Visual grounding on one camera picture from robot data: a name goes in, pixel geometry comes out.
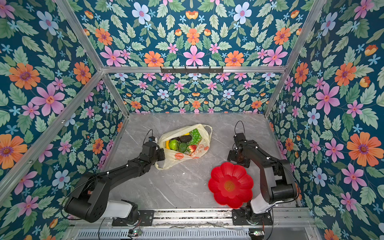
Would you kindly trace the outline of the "red fake strawberry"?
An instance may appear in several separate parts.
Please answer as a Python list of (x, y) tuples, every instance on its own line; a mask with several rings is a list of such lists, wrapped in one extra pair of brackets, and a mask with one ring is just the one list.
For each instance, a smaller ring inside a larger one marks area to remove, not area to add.
[(192, 154), (196, 151), (196, 149), (197, 149), (197, 145), (189, 145), (187, 147), (187, 152), (188, 152), (188, 154)]

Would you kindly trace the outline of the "aluminium mounting rail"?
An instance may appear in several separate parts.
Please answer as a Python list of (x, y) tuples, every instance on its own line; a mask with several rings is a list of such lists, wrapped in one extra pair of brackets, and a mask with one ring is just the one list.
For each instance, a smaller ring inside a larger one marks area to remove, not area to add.
[[(232, 209), (229, 208), (208, 208), (208, 209), (148, 209), (155, 211), (154, 220), (148, 227), (168, 228), (312, 228), (315, 227), (315, 219), (307, 208), (275, 207), (272, 210), (274, 223), (272, 226), (245, 225), (234, 226), (232, 220)], [(87, 221), (69, 221), (70, 228), (112, 228), (114, 218), (104, 218), (94, 223)], [(139, 227), (121, 227), (130, 229), (144, 229)]]

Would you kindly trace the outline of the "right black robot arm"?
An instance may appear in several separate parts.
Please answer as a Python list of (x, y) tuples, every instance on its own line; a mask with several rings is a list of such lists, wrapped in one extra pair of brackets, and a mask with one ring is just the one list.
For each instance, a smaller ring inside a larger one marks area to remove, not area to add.
[(244, 168), (249, 168), (253, 162), (260, 171), (260, 194), (247, 202), (243, 218), (252, 225), (260, 222), (271, 225), (273, 208), (294, 202), (299, 197), (290, 164), (269, 155), (256, 141), (247, 140), (244, 133), (235, 134), (234, 142), (228, 161)]

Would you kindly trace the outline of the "black hook rail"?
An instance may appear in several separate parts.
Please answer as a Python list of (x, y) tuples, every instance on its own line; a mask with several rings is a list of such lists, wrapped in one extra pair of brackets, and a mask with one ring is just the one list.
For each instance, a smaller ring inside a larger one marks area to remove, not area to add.
[(221, 67), (161, 67), (162, 74), (221, 74), (224, 68)]

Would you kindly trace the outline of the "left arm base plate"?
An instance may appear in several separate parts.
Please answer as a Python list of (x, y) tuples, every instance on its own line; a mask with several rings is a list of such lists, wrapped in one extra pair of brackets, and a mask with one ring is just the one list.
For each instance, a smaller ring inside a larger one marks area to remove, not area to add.
[(113, 227), (148, 227), (154, 220), (153, 210), (133, 210), (126, 218), (116, 218), (112, 222)]

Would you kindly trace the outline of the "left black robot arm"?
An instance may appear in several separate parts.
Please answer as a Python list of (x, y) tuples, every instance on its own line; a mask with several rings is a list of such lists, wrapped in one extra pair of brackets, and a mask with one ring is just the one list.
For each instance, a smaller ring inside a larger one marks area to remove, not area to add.
[(98, 174), (84, 174), (67, 197), (64, 211), (80, 220), (94, 223), (99, 219), (124, 219), (129, 225), (138, 221), (137, 205), (127, 200), (109, 200), (117, 186), (148, 173), (151, 167), (165, 160), (165, 152), (154, 136), (143, 143), (139, 156), (126, 164)]

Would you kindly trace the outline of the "dark fake avocado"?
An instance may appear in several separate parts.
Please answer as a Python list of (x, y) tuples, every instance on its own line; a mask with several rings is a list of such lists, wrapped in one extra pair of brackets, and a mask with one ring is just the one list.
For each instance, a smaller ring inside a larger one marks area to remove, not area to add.
[(181, 143), (189, 143), (193, 137), (191, 135), (183, 135), (179, 137)]

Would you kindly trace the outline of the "green fake grapes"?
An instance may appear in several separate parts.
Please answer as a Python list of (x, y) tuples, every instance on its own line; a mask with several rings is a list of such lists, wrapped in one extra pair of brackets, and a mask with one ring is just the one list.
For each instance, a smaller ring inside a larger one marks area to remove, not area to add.
[(202, 140), (202, 136), (198, 129), (194, 129), (190, 132), (190, 136), (192, 137), (189, 145), (198, 145)]

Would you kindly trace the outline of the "yellow plastic fruit-print bag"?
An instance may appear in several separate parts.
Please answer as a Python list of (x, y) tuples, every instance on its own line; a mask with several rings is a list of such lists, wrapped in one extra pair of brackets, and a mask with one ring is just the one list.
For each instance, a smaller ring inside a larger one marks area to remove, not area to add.
[[(190, 142), (181, 143), (179, 137), (183, 135), (190, 135), (190, 132), (194, 129), (199, 130), (202, 136), (202, 140), (197, 145), (196, 151), (192, 154), (188, 154), (187, 147), (189, 146)], [(200, 159), (210, 149), (212, 133), (213, 128), (211, 126), (196, 124), (163, 134), (158, 141), (158, 145), (160, 148), (164, 149), (165, 160), (162, 164), (155, 164), (156, 168), (158, 170), (167, 170), (181, 162), (193, 159)], [(178, 151), (173, 151), (169, 149), (169, 142), (171, 140), (178, 140), (180, 142), (180, 147)]]

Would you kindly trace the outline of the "red flower-shaped plate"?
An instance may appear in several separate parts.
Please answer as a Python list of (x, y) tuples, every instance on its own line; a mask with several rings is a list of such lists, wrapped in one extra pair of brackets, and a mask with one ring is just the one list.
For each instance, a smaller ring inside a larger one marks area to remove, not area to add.
[(254, 180), (243, 166), (229, 162), (213, 168), (208, 187), (219, 205), (232, 209), (253, 199)]

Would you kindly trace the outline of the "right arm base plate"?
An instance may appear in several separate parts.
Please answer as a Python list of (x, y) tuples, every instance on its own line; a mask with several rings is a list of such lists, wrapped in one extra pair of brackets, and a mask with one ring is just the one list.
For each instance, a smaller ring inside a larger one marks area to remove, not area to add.
[(240, 209), (232, 209), (232, 220), (234, 226), (245, 225), (264, 225), (272, 226), (274, 223), (271, 215), (272, 211), (267, 211), (261, 214), (255, 214), (250, 206)]

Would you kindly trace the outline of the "white vent grille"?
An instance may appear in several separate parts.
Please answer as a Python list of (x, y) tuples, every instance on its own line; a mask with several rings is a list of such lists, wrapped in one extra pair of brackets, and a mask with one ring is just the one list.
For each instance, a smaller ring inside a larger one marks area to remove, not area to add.
[(77, 240), (249, 240), (248, 231), (229, 229), (81, 230)]

